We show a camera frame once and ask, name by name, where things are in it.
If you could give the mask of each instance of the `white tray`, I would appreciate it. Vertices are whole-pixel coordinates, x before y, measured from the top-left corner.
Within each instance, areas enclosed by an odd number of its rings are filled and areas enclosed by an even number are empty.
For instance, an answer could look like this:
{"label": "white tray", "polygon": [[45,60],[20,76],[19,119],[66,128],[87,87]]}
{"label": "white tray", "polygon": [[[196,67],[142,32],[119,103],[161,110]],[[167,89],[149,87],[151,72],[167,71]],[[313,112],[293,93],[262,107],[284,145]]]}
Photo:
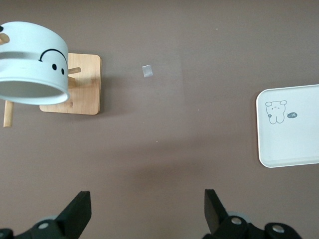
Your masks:
{"label": "white tray", "polygon": [[264,90],[256,107],[264,166],[319,163],[319,85]]}

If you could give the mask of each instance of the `bear print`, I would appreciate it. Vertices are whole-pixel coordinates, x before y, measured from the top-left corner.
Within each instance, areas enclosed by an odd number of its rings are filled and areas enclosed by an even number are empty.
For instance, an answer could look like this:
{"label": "bear print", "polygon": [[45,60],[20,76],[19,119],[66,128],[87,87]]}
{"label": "bear print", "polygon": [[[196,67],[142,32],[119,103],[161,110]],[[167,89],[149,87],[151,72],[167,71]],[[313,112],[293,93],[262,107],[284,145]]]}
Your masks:
{"label": "bear print", "polygon": [[271,124],[284,122],[287,101],[266,102],[266,111]]}

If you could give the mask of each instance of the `wooden dowel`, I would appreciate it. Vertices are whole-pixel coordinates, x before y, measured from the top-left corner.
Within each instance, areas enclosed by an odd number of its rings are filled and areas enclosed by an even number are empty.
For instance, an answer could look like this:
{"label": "wooden dowel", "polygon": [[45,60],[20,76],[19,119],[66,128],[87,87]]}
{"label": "wooden dowel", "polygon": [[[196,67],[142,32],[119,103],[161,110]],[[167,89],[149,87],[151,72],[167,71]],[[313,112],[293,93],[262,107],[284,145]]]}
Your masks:
{"label": "wooden dowel", "polygon": [[8,43],[9,41],[10,41],[10,38],[8,37],[8,35],[4,33],[0,33],[0,45]]}
{"label": "wooden dowel", "polygon": [[76,87],[76,81],[73,77],[68,76],[69,89]]}
{"label": "wooden dowel", "polygon": [[80,67],[75,67],[75,68],[72,68],[72,69],[68,70],[68,75],[79,73],[79,72],[81,72],[81,68]]}
{"label": "wooden dowel", "polygon": [[13,120],[13,102],[5,101],[3,126],[12,127],[12,120]]}

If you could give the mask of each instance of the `wooden base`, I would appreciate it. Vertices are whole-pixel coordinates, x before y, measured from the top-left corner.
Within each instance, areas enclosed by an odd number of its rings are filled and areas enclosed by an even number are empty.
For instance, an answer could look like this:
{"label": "wooden base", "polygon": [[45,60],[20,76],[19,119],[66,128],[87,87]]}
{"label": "wooden base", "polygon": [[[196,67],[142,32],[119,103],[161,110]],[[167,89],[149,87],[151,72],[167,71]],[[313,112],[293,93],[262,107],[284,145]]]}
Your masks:
{"label": "wooden base", "polygon": [[72,75],[75,86],[70,99],[57,105],[40,106],[44,112],[96,115],[100,111],[102,60],[98,55],[69,53],[68,69],[81,68]]}

